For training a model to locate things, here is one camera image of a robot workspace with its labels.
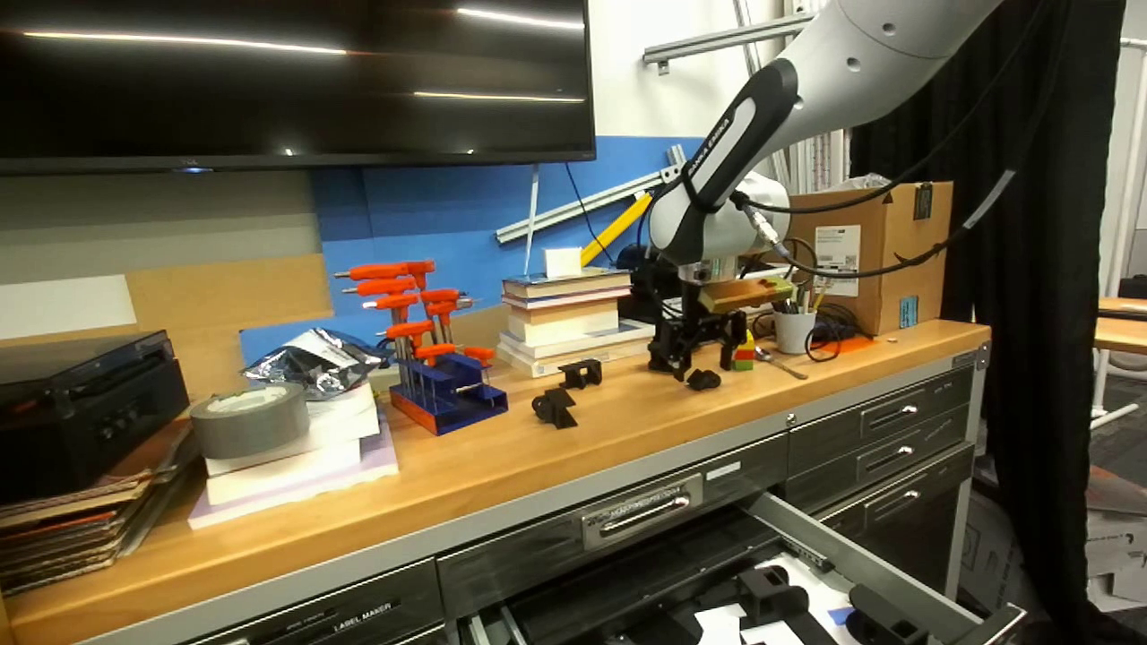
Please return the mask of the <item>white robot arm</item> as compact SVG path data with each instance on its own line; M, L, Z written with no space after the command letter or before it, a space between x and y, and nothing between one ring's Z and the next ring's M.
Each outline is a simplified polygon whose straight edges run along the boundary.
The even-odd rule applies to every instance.
M648 366L684 375L700 344L696 286L731 275L771 226L738 197L773 152L867 127L912 97L1002 0L829 0L719 111L644 210L651 252L689 282L684 319L657 322Z

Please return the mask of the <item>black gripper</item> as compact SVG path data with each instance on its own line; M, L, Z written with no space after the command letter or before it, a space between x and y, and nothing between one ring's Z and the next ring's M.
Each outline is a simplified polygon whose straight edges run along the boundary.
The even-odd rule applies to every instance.
M681 280L672 269L667 269L657 337L648 342L648 371L684 380L690 371L690 353L701 344L701 337L707 337L707 310L700 306L700 286ZM725 319L719 371L726 372L750 371L750 363L740 360L740 344L744 344L744 317L731 313Z

